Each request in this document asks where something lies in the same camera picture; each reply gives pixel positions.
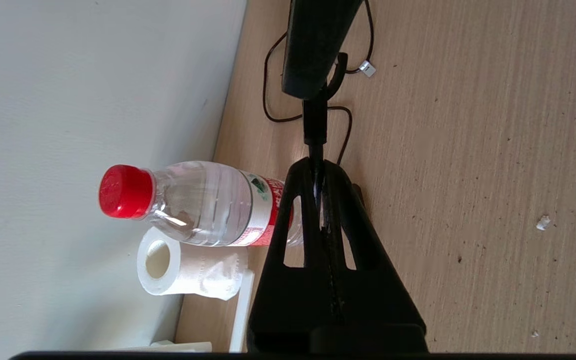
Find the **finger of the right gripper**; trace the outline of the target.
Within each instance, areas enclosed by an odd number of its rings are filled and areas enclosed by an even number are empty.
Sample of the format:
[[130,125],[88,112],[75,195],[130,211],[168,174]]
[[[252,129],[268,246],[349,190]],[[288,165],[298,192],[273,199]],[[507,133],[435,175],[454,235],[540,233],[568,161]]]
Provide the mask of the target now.
[[324,42],[326,43],[326,56],[335,55],[333,76],[326,86],[326,97],[332,98],[342,85],[345,73],[348,70],[349,56],[340,51],[349,32],[350,26],[358,13],[363,0],[325,0],[330,18],[324,25]]
[[282,91],[298,99],[313,98],[321,87],[317,0],[292,0],[283,64]]

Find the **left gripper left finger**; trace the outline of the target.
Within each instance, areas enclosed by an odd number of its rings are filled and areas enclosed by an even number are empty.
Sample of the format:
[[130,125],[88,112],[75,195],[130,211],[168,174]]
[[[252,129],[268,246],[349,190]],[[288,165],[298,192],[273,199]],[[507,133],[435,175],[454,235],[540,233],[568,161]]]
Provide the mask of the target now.
[[[331,323],[333,306],[329,260],[315,204],[310,159],[292,164],[286,177],[278,220],[263,265],[247,324],[250,353],[309,353],[313,330]],[[301,199],[304,263],[285,264],[294,199]]]

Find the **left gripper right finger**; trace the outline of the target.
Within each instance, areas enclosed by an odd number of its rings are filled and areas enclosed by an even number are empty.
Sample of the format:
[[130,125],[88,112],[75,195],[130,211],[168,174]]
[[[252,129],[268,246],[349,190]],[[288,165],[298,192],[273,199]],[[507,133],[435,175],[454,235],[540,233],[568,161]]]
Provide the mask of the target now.
[[324,161],[323,170],[323,228],[318,232],[324,270],[320,326],[424,328],[349,176],[329,161]]

